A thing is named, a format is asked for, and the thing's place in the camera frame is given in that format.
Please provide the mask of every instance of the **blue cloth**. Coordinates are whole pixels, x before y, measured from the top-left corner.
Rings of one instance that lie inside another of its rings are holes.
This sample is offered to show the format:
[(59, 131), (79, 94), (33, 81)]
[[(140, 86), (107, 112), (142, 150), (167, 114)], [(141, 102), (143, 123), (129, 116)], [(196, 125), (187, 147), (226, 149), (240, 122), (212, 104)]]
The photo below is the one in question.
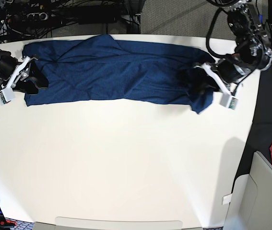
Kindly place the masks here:
[(187, 46), (117, 41), (100, 35), (81, 41), (45, 41), (25, 45), (37, 55), (49, 88), (25, 95), (27, 106), (86, 100), (131, 99), (155, 104), (186, 104), (199, 113), (213, 101), (212, 90), (192, 94), (194, 62), (214, 62)]

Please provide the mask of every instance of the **table surface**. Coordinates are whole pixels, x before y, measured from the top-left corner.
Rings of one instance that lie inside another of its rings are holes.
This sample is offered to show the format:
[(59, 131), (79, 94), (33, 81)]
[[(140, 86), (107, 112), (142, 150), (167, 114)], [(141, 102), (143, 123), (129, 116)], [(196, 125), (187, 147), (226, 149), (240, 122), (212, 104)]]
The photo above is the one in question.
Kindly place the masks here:
[[(113, 37), (206, 50), (204, 38)], [(20, 58), (30, 42), (0, 48)], [(230, 53), (235, 42), (212, 39), (211, 47)], [(235, 111), (219, 105), (221, 94), (216, 92), (213, 104), (200, 115), (185, 105), (125, 99), (26, 107), (24, 94), (16, 93), (13, 102), (0, 105), (3, 214), (49, 224), (67, 217), (222, 226), (228, 210), (222, 198), (231, 193), (259, 77), (256, 71), (245, 80)]]

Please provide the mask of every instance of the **white table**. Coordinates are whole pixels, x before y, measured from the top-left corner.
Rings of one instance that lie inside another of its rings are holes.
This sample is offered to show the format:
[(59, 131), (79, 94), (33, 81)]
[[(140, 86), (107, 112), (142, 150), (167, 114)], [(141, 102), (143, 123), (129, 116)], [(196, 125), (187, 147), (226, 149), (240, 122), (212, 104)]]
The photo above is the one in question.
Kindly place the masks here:
[[(75, 36), (54, 39), (87, 39)], [(115, 39), (200, 47), (205, 39), (114, 35)], [(0, 45), (20, 58), (24, 44)], [(217, 53), (234, 41), (211, 40)], [(115, 100), (0, 106), (0, 207), (7, 218), (181, 220), (183, 228), (222, 226), (252, 123), (259, 72), (246, 79), (237, 110), (200, 115), (185, 105)]]

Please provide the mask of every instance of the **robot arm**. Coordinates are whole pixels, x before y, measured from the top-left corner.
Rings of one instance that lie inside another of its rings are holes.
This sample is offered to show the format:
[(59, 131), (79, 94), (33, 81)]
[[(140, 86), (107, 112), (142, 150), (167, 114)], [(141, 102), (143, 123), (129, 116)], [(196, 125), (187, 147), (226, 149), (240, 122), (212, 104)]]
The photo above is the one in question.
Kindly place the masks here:
[[(0, 0), (0, 30), (6, 20), (6, 4)], [(36, 57), (23, 57), (23, 63), (11, 57), (11, 53), (0, 50), (0, 103), (14, 99), (14, 91), (37, 94), (38, 89), (48, 88), (48, 80), (36, 67)]]
[[(194, 66), (204, 70), (208, 77), (204, 79), (206, 84), (202, 84), (198, 90), (207, 87), (220, 90), (223, 93), (221, 105), (235, 109), (238, 101), (236, 93), (242, 81), (255, 70), (265, 71), (271, 66), (271, 44), (254, 5), (246, 0), (219, 0), (220, 3), (215, 3), (212, 0), (207, 1), (219, 7), (206, 36), (208, 52), (215, 58), (219, 58), (219, 61)], [(217, 54), (209, 45), (214, 25), (222, 12), (227, 14), (228, 25), (236, 36), (237, 47), (233, 54)], [(237, 85), (233, 92), (230, 91), (232, 83)]]

